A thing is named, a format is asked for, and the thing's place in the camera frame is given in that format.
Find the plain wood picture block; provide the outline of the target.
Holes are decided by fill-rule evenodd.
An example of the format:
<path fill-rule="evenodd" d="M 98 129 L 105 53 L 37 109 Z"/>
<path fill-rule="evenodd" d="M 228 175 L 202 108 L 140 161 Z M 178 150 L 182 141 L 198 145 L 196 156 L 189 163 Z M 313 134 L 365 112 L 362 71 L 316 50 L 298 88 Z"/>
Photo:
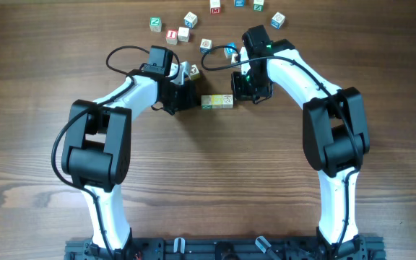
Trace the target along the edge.
<path fill-rule="evenodd" d="M 222 95 L 222 108 L 232 108 L 233 103 L 233 95 Z"/>

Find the brown circle block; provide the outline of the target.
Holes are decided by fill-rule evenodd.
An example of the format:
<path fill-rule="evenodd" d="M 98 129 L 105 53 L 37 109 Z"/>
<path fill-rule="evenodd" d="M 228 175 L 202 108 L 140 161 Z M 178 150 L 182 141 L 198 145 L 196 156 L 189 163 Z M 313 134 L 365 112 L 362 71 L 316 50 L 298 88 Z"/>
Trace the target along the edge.
<path fill-rule="evenodd" d="M 201 73 L 198 69 L 198 67 L 196 66 L 196 64 L 193 64 L 190 68 L 190 72 L 189 72 L 189 77 L 190 80 L 197 80 L 199 79 L 201 76 Z"/>

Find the yellow animal block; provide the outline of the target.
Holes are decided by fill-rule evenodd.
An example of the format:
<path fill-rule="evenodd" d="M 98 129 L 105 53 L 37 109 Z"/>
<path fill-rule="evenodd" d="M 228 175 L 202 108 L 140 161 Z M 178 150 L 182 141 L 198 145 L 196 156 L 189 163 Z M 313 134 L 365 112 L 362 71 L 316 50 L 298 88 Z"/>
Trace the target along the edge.
<path fill-rule="evenodd" d="M 222 108 L 222 95 L 213 95 L 211 104 L 212 109 Z"/>

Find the blue L block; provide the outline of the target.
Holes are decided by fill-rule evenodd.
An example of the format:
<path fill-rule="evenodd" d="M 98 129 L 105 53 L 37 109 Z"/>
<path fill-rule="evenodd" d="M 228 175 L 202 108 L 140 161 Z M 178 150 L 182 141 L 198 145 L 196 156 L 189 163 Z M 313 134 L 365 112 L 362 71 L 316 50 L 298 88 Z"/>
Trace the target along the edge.
<path fill-rule="evenodd" d="M 210 39 L 202 38 L 201 43 L 200 43 L 200 52 L 205 54 L 211 48 L 212 48 L 212 41 Z"/>

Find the green V block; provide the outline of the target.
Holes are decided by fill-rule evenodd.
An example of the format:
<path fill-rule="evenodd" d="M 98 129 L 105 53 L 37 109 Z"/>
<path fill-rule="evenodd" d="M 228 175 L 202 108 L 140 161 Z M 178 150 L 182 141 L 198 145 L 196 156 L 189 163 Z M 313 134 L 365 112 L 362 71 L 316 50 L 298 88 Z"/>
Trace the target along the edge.
<path fill-rule="evenodd" d="M 210 7 L 210 14 L 219 14 L 221 12 L 220 0 L 210 0 L 209 7 Z"/>

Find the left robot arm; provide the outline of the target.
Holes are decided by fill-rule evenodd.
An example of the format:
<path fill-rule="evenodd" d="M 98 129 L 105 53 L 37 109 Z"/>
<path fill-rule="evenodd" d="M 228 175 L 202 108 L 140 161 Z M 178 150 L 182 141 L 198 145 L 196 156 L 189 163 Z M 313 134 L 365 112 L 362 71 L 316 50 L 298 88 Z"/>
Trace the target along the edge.
<path fill-rule="evenodd" d="M 195 107 L 196 89 L 178 56 L 152 46 L 148 60 L 124 72 L 125 80 L 110 94 L 94 101 L 76 100 L 69 120 L 53 144 L 52 156 L 63 144 L 61 166 L 52 158 L 60 181 L 84 195 L 93 226 L 87 257 L 141 259 L 124 214 L 121 184 L 130 165 L 131 124 L 155 103 L 173 115 Z"/>

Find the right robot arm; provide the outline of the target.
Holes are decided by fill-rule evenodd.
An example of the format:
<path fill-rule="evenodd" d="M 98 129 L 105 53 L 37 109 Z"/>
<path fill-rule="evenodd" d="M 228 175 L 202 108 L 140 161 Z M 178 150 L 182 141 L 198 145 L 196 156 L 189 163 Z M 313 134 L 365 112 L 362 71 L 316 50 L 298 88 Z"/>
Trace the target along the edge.
<path fill-rule="evenodd" d="M 262 25 L 249 28 L 242 41 L 241 71 L 231 79 L 235 98 L 258 104 L 279 85 L 303 112 L 303 152 L 318 173 L 321 191 L 321 257 L 342 259 L 360 253 L 355 244 L 355 183 L 370 149 L 361 93 L 326 81 L 290 41 L 272 41 Z"/>

